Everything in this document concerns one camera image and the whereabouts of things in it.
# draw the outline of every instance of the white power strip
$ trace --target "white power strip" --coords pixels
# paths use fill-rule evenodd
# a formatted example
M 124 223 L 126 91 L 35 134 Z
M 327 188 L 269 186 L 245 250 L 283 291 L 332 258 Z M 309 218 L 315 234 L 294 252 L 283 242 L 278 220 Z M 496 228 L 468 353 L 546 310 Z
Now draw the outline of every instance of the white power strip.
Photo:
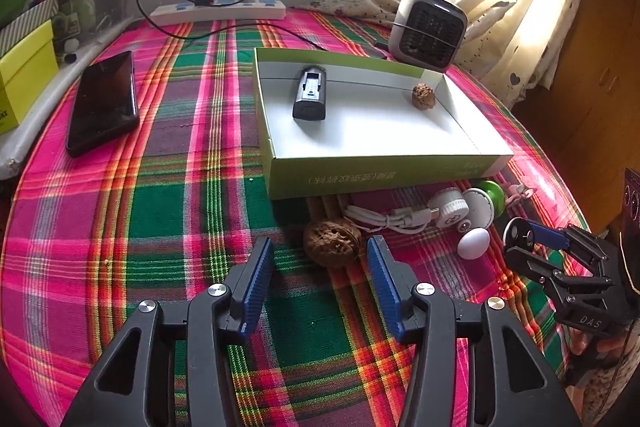
M 159 26 L 185 22 L 225 21 L 240 19 L 282 20 L 287 9 L 280 1 L 256 0 L 233 6 L 216 6 L 233 1 L 215 1 L 213 6 L 195 6 L 190 2 L 159 6 L 149 16 Z

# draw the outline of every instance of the metal screw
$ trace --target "metal screw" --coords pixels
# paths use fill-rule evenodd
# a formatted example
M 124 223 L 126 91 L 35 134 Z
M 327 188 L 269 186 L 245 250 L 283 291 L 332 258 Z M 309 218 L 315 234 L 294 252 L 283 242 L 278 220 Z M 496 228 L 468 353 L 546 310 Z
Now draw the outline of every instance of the metal screw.
M 494 310 L 501 310 L 504 308 L 504 301 L 499 297 L 489 297 L 486 302 L 489 304 L 489 308 Z
M 138 309 L 143 313 L 152 312 L 156 309 L 156 301 L 146 299 L 138 304 Z
M 428 282 L 421 282 L 415 287 L 415 290 L 420 295 L 433 295 L 436 291 L 436 288 L 433 287 L 433 284 L 429 284 Z
M 219 297 L 226 292 L 226 286 L 220 283 L 212 284 L 207 290 L 212 297 Z

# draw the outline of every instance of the green round object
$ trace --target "green round object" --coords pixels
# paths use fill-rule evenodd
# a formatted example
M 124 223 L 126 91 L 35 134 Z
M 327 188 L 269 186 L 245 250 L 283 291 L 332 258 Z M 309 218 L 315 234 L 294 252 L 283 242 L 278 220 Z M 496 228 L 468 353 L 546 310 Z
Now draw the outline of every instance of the green round object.
M 505 209 L 504 191 L 496 182 L 484 180 L 476 184 L 477 188 L 484 190 L 494 204 L 495 217 L 500 216 Z

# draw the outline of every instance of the small walnut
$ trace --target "small walnut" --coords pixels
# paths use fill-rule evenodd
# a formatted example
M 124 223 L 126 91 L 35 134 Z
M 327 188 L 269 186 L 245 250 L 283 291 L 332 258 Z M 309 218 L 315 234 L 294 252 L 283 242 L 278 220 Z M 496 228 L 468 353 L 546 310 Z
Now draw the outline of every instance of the small walnut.
M 418 84 L 411 92 L 411 101 L 421 111 L 432 109 L 436 105 L 436 94 L 427 84 Z
M 306 254 L 320 266 L 341 268 L 358 257 L 362 234 L 346 219 L 310 223 L 303 236 Z

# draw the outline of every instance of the smartphone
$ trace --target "smartphone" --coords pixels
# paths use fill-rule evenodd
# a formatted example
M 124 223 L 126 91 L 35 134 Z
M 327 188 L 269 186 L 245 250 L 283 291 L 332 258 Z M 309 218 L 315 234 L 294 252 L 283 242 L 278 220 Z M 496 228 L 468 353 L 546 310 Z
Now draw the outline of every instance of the smartphone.
M 140 123 L 133 56 L 124 52 L 84 70 L 66 134 L 72 158 L 134 130 Z

